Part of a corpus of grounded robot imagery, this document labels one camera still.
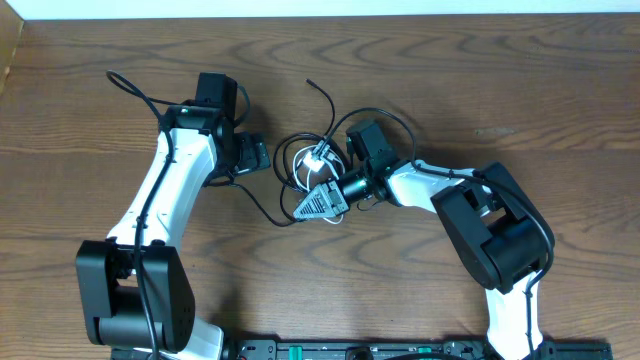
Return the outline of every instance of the white background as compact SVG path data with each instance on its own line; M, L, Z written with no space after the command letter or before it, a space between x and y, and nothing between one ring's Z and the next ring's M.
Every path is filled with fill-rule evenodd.
M640 12L640 0L7 0L25 20Z

